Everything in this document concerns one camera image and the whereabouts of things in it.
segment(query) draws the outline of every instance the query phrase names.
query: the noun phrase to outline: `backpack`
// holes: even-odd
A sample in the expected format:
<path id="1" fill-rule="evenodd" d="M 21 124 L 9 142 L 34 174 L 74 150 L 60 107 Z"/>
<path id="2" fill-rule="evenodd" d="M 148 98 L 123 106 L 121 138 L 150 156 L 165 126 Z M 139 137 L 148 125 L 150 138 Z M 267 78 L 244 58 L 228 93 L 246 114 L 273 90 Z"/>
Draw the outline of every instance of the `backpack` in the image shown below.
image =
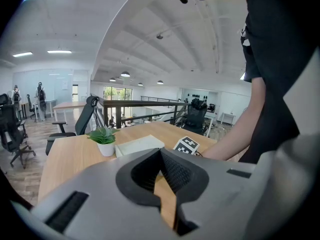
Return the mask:
<path id="1" fill-rule="evenodd" d="M 39 91 L 39 101 L 44 101 L 45 100 L 45 92 L 43 89 Z"/>
<path id="2" fill-rule="evenodd" d="M 13 101 L 18 102 L 20 98 L 19 92 L 15 91 L 13 94 Z"/>

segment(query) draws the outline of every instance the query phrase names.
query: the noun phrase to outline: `white ceiling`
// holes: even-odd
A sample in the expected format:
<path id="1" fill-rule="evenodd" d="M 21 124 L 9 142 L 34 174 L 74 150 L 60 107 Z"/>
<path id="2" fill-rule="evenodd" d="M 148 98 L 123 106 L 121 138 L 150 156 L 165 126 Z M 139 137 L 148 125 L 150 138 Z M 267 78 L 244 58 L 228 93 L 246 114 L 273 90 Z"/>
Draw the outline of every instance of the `white ceiling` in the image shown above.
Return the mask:
<path id="1" fill-rule="evenodd" d="M 1 40 L 0 66 L 62 59 L 93 65 L 108 29 L 104 4 L 105 0 L 27 0 Z M 113 37 L 99 75 L 118 77 L 126 70 L 132 85 L 191 70 L 239 79 L 245 68 L 239 30 L 246 15 L 244 0 L 153 1 Z M 72 54 L 47 53 L 59 49 Z M 12 57 L 30 51 L 31 56 Z"/>

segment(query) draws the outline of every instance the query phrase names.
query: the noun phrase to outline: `metal railing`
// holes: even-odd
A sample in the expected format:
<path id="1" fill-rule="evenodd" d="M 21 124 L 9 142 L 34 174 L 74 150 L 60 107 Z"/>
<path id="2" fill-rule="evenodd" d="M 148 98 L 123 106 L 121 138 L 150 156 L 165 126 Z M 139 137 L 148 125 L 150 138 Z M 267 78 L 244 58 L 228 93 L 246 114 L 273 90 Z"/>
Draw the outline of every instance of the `metal railing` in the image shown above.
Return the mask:
<path id="1" fill-rule="evenodd" d="M 109 118 L 108 118 L 108 108 L 115 108 L 115 127 L 121 128 L 121 124 L 122 122 L 126 122 L 126 121 L 133 121 L 133 120 L 138 120 L 138 119 L 143 119 L 143 118 L 150 118 L 150 117 L 155 117 L 155 116 L 163 116 L 163 115 L 167 115 L 167 114 L 173 114 L 173 117 L 171 117 L 168 120 L 165 120 L 164 122 L 169 122 L 172 125 L 176 125 L 176 120 L 178 118 L 182 118 L 185 116 L 184 115 L 180 115 L 177 116 L 177 113 L 182 113 L 182 112 L 186 112 L 187 109 L 185 109 L 188 104 L 187 103 L 181 103 L 181 102 L 174 102 L 172 99 L 169 99 L 168 101 L 144 101 L 144 100 L 105 100 L 101 97 L 99 97 L 99 101 L 98 101 L 102 106 L 103 106 L 103 111 L 104 114 L 102 114 L 102 112 L 99 110 L 99 108 L 95 108 L 94 110 L 94 118 L 96 121 L 96 125 L 107 125 L 109 126 Z M 149 115 L 142 115 L 142 116 L 134 116 L 134 117 L 130 117 L 130 118 L 125 118 L 122 119 L 121 117 L 121 108 L 123 107 L 159 107 L 159 106 L 174 106 L 174 111 L 170 111 L 170 112 L 164 112 L 164 113 L 158 113 L 158 114 L 149 114 Z M 181 110 L 178 110 L 178 106 L 183 106 L 183 108 Z M 102 122 L 99 119 L 99 116 L 102 116 L 102 118 L 104 119 L 104 122 Z"/>
<path id="2" fill-rule="evenodd" d="M 157 97 L 149 97 L 149 96 L 141 96 L 141 101 L 143 102 L 169 102 L 169 103 L 177 103 L 178 100 L 175 99 L 168 99 L 168 98 L 157 98 Z"/>

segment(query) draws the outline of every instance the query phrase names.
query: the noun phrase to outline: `green succulent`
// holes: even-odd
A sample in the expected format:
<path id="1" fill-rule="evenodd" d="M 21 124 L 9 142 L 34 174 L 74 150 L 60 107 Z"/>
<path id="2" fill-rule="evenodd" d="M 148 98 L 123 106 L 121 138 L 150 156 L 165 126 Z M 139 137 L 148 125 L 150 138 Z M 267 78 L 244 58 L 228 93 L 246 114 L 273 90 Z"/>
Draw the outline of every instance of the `green succulent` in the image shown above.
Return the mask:
<path id="1" fill-rule="evenodd" d="M 99 144 L 110 144 L 116 141 L 116 136 L 114 133 L 118 132 L 117 129 L 109 128 L 97 128 L 96 130 L 87 133 L 88 139 L 93 140 Z"/>

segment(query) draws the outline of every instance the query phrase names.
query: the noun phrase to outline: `black office chair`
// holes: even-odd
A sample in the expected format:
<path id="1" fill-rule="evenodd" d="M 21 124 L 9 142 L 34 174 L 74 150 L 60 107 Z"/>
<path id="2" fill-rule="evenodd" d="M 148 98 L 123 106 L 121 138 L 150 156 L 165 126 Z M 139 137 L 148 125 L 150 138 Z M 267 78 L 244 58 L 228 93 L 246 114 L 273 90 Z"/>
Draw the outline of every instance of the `black office chair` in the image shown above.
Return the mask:
<path id="1" fill-rule="evenodd" d="M 30 101 L 30 95 L 29 94 L 26 95 L 26 98 L 28 99 L 29 111 L 31 113 L 33 113 L 32 115 L 30 115 L 30 119 L 31 119 L 33 116 L 36 115 L 36 111 L 35 110 L 37 110 L 38 108 L 37 107 L 35 107 L 35 109 L 33 108 L 32 103 Z"/>
<path id="2" fill-rule="evenodd" d="M 17 121 L 16 108 L 14 105 L 7 105 L 8 96 L 6 94 L 0 95 L 0 136 L 1 144 L 3 148 L 11 153 L 15 153 L 10 165 L 14 167 L 13 162 L 20 157 L 23 168 L 26 165 L 23 163 L 22 155 L 26 153 L 36 153 L 31 149 L 28 143 L 25 141 L 25 134 L 23 131 L 18 130 L 18 125 L 21 125 Z M 24 142 L 25 147 L 20 148 L 20 145 Z"/>
<path id="3" fill-rule="evenodd" d="M 182 128 L 203 135 L 203 123 L 207 113 L 207 107 L 208 106 L 204 101 L 195 98 L 191 104 L 188 105 L 188 114 L 186 115 L 186 120 Z"/>
<path id="4" fill-rule="evenodd" d="M 52 145 L 55 142 L 55 139 L 58 138 L 64 138 L 64 137 L 72 137 L 77 135 L 84 135 L 87 125 L 89 123 L 89 120 L 94 113 L 95 107 L 98 103 L 99 97 L 96 96 L 90 96 L 86 99 L 86 104 L 82 110 L 82 113 L 78 119 L 78 121 L 75 124 L 75 133 L 74 132 L 65 132 L 64 125 L 66 124 L 65 121 L 58 121 L 53 122 L 53 125 L 59 125 L 61 129 L 61 133 L 54 133 L 49 136 L 47 139 L 47 144 L 45 148 L 46 155 L 49 155 L 49 152 L 51 150 Z"/>

